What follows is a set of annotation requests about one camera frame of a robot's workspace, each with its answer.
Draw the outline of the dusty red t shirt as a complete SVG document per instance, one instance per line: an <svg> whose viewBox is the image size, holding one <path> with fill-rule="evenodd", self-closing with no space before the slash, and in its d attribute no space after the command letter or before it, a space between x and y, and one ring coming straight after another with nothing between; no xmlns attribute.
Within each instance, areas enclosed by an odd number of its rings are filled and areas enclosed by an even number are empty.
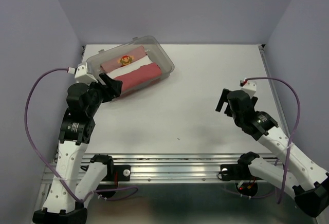
<svg viewBox="0 0 329 224"><path fill-rule="evenodd" d="M141 84L156 79L162 75L160 67L156 63L143 65L136 70L116 77L122 82L121 92L129 91Z"/></svg>

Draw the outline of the clear plastic storage bin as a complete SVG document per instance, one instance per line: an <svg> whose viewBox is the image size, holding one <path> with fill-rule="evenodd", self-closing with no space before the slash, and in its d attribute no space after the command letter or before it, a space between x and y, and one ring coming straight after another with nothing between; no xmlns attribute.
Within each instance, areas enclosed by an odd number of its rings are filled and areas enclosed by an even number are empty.
<svg viewBox="0 0 329 224"><path fill-rule="evenodd" d="M95 78L99 74L121 81L121 96L129 95L169 77L175 66L153 36L143 36L86 59Z"/></svg>

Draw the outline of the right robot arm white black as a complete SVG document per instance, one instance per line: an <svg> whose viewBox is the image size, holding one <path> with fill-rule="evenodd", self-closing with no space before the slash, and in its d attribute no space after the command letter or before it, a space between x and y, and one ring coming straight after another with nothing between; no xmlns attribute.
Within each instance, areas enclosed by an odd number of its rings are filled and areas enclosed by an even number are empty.
<svg viewBox="0 0 329 224"><path fill-rule="evenodd" d="M237 164L239 176L261 178L294 199L308 216L316 218L328 207L328 171L307 157L279 127L278 122L264 111L256 111L257 97L253 90L223 89L216 107L232 117L244 133L270 150L284 165L280 169L252 152L243 154Z"/></svg>

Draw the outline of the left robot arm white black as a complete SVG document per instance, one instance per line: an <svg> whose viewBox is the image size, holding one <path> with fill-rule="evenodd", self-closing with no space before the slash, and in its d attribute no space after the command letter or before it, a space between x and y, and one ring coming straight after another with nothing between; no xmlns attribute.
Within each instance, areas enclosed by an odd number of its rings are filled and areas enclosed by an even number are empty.
<svg viewBox="0 0 329 224"><path fill-rule="evenodd" d="M87 205L102 179L114 175L111 156L96 155L86 176L78 180L80 165L95 127L94 115L100 105L121 95L122 81L101 73L100 80L75 83L67 90L53 181L42 208L34 212L33 223L86 223Z"/></svg>

